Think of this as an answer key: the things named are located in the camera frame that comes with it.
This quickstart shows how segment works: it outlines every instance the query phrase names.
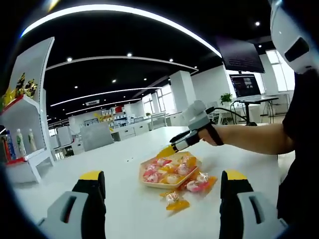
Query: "ceiling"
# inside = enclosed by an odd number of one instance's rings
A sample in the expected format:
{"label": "ceiling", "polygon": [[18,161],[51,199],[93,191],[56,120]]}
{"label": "ceiling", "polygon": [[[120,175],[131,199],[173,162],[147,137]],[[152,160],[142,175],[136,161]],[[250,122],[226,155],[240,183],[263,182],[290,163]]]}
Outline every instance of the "ceiling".
{"label": "ceiling", "polygon": [[[14,8],[15,28],[11,28],[4,39],[7,47],[3,55],[6,57],[10,53],[12,56],[14,43],[23,28],[45,16],[41,1],[30,0],[28,5],[25,1],[20,2],[20,7]],[[214,37],[219,34],[250,40],[256,44],[259,54],[274,47],[267,37],[270,35],[270,7],[267,0],[197,1],[197,4],[171,4],[159,0],[151,3],[143,0],[62,0],[51,12],[93,3],[125,5],[150,11],[186,27],[213,46]],[[210,49],[173,27],[143,16],[111,11],[82,12],[49,21],[25,35],[13,56],[52,36],[55,42],[48,67],[65,62],[67,57],[126,56],[129,52],[133,56],[163,61],[172,58],[175,63],[191,68],[197,66],[199,72],[221,64],[221,59]],[[9,61],[1,59],[1,66],[5,62]],[[82,104],[87,101],[99,99],[102,105],[129,100],[139,91],[99,95],[51,107],[52,104],[101,92],[148,87],[159,79],[162,81],[155,86],[160,87],[168,83],[169,75],[179,70],[193,73],[194,69],[191,68],[137,59],[100,59],[47,70],[44,87],[47,90],[47,112],[53,118],[50,122],[66,119],[68,116],[65,113],[83,109]]]}

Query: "potted plant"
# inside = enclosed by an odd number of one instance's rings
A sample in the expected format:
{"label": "potted plant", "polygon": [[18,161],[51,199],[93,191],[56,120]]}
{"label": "potted plant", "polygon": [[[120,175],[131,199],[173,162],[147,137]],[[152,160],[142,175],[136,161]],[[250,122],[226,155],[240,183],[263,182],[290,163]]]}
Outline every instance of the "potted plant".
{"label": "potted plant", "polygon": [[231,103],[233,95],[231,93],[225,93],[220,96],[221,104],[225,107],[228,107]]}

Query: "human arm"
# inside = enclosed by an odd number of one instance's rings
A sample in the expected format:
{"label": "human arm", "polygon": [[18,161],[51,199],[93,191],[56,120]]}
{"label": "human arm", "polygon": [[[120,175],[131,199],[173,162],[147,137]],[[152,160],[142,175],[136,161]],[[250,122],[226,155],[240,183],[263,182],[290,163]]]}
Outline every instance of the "human arm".
{"label": "human arm", "polygon": [[[293,141],[286,135],[281,123],[263,126],[214,125],[224,144],[233,145],[263,154],[283,154],[294,150]],[[211,145],[216,145],[206,129],[199,137]]]}

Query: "person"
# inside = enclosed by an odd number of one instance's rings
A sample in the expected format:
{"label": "person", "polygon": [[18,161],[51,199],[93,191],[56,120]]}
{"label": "person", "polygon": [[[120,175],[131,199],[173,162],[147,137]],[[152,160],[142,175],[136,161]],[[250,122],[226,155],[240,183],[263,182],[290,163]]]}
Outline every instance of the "person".
{"label": "person", "polygon": [[[311,118],[315,113],[319,76],[316,70],[295,75],[295,91],[289,110],[282,123],[264,126],[214,125],[224,144],[262,154],[284,154],[295,151],[296,158],[288,175],[279,186],[278,218],[288,224],[302,221],[316,206],[317,182],[317,126]],[[216,145],[207,130],[199,137]]]}

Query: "computer screen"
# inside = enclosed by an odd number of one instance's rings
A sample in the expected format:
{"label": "computer screen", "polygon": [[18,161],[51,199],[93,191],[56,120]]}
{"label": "computer screen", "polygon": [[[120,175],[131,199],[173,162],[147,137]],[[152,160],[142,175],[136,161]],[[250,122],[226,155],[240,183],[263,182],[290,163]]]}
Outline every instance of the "computer screen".
{"label": "computer screen", "polygon": [[229,75],[236,97],[260,95],[260,90],[253,74]]}
{"label": "computer screen", "polygon": [[216,37],[226,70],[265,73],[254,44],[224,36]]}

